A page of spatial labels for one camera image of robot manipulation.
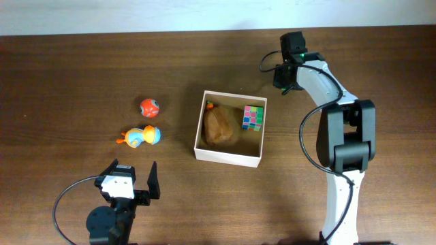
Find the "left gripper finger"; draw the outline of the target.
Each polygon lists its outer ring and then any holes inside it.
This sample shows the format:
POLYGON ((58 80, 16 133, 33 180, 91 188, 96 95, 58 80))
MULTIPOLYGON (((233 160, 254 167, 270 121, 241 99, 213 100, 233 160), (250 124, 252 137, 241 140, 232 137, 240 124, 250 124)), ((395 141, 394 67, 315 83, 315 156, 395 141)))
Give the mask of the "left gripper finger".
POLYGON ((110 175, 118 164, 119 164, 118 159, 115 159, 99 176, 110 175))
POLYGON ((160 199, 161 191, 157 177, 157 162, 154 161, 147 180, 150 199, 160 199))

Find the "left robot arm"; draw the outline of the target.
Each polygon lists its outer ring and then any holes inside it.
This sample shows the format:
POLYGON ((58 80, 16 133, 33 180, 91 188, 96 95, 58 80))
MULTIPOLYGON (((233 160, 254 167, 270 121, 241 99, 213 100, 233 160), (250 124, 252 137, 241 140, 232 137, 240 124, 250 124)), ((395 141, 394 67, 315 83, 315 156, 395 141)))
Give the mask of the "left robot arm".
POLYGON ((109 206, 92 210, 86 220, 89 243, 93 245, 121 245, 129 243, 131 228, 138 206, 149 206, 161 195, 157 164, 153 163, 147 190, 134 188, 135 168, 120 165, 115 159, 94 181, 109 206))

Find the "pastel puzzle cube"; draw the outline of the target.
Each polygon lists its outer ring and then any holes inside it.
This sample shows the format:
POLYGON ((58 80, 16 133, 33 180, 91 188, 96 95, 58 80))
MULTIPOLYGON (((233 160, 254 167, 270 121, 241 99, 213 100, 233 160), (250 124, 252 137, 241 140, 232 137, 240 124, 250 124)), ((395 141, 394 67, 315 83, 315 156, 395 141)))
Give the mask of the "pastel puzzle cube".
POLYGON ((243 113, 242 128, 246 131, 260 131, 264 122, 264 108, 246 105, 243 113))

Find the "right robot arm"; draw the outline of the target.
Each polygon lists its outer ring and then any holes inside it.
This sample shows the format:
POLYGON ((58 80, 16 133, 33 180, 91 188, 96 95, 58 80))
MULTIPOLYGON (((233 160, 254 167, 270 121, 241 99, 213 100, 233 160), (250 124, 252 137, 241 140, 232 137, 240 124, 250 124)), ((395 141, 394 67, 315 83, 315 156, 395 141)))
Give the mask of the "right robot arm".
POLYGON ((318 52, 283 52, 283 64, 275 67, 275 79, 284 93, 305 90, 316 107, 302 120, 320 112, 316 153, 303 154, 326 173, 327 208, 320 244, 357 244, 357 211, 360 186, 375 156, 375 105, 359 100, 332 75, 318 52))

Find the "brown plush toy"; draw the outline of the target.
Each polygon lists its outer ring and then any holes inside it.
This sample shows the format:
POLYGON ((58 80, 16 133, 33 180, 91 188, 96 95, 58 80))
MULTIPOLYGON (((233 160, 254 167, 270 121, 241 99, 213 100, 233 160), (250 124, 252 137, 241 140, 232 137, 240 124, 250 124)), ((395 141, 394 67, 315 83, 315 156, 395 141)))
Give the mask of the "brown plush toy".
POLYGON ((234 110, 228 106, 207 101, 203 124, 205 142, 211 147, 230 146, 239 139, 234 110))

